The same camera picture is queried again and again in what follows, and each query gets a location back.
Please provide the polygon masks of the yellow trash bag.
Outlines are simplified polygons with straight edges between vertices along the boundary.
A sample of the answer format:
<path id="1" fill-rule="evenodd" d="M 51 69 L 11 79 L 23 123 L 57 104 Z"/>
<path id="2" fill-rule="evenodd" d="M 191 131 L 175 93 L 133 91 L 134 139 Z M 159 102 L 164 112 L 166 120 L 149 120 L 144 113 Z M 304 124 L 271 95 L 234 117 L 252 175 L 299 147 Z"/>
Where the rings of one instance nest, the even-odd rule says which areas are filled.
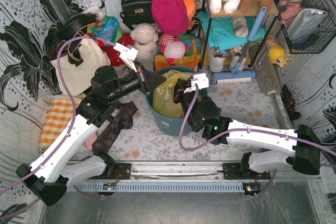
<path id="1" fill-rule="evenodd" d="M 187 80 L 190 72 L 181 72 L 177 70 L 169 70 L 163 74 L 166 81 L 159 85 L 153 93 L 152 107 L 155 112 L 172 119 L 182 119 L 184 112 L 180 103 L 174 103 L 174 87 L 178 79 Z"/>

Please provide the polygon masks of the teal trash bin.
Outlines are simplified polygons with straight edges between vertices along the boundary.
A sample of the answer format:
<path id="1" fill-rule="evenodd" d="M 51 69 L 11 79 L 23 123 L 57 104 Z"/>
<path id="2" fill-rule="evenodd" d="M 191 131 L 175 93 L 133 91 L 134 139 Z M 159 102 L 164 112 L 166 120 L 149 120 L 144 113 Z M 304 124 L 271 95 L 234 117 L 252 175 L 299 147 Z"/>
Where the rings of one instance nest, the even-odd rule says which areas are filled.
<path id="1" fill-rule="evenodd" d="M 187 68 L 187 67 L 169 66 L 161 70 L 158 70 L 156 73 L 163 75 L 164 73 L 167 73 L 170 70 L 176 70 L 179 72 L 187 72 L 187 73 L 195 72 L 195 70 Z M 178 137 L 184 117 L 182 117 L 181 119 L 172 119 L 172 118 L 168 118 L 168 117 L 165 117 L 157 113 L 153 108 L 153 96 L 154 96 L 154 92 L 151 92 L 150 94 L 145 96 L 145 100 L 146 100 L 146 103 L 149 109 L 152 112 L 155 124 L 157 125 L 157 127 L 160 129 L 162 133 L 169 135 L 169 136 Z"/>

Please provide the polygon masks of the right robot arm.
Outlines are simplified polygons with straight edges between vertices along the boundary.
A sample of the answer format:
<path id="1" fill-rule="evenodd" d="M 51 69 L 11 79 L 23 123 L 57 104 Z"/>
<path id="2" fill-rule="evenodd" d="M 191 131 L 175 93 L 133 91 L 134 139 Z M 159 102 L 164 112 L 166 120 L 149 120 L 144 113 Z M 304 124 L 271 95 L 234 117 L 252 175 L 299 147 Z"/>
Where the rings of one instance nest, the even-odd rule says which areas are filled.
<path id="1" fill-rule="evenodd" d="M 188 124 L 193 132 L 202 131 L 203 139 L 212 144 L 246 144 L 264 149 L 261 153 L 245 153 L 240 174 L 261 174 L 271 168 L 291 167 L 305 175 L 320 173 L 320 140 L 313 130 L 300 125 L 296 130 L 271 129 L 232 120 L 221 115 L 221 109 L 210 97 L 198 98 L 198 92 L 209 86 L 201 75 L 178 79 L 174 86 L 174 103 L 179 103 L 184 119 L 179 135 Z"/>

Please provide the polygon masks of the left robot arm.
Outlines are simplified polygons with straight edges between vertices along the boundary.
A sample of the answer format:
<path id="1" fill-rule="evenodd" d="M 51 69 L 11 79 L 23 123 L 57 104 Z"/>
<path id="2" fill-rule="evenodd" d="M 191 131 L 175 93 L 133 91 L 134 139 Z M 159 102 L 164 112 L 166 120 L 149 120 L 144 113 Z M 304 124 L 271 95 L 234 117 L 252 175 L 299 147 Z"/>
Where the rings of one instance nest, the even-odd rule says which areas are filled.
<path id="1" fill-rule="evenodd" d="M 148 94 L 165 81 L 164 76 L 146 70 L 140 63 L 121 79 L 112 66 L 98 68 L 91 79 L 91 91 L 63 132 L 38 159 L 30 165 L 21 164 L 16 174 L 46 206 L 54 205 L 69 187 L 81 181 L 112 176 L 116 162 L 101 151 L 75 165 L 67 163 L 114 112 L 117 100 L 136 90 Z"/>

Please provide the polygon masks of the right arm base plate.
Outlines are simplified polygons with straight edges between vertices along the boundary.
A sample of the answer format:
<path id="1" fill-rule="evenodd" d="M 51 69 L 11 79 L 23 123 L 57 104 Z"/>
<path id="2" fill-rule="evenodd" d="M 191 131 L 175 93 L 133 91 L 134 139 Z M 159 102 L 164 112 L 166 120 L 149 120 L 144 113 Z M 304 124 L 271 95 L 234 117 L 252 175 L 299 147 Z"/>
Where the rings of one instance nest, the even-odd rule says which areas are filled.
<path id="1" fill-rule="evenodd" d="M 271 179 L 270 172 L 257 173 L 250 169 L 240 170 L 240 163 L 223 163 L 223 174 L 227 180 L 267 180 Z"/>

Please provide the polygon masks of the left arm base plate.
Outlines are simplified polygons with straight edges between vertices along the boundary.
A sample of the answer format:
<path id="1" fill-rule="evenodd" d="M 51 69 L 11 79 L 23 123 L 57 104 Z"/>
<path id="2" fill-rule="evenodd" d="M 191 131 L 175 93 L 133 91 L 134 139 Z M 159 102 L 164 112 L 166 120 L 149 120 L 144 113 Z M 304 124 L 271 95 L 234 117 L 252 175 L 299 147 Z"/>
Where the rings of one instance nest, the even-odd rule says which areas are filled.
<path id="1" fill-rule="evenodd" d="M 131 175 L 131 164 L 130 163 L 115 163 L 112 165 L 107 165 L 105 171 L 102 174 L 104 179 L 120 179 L 128 180 Z"/>

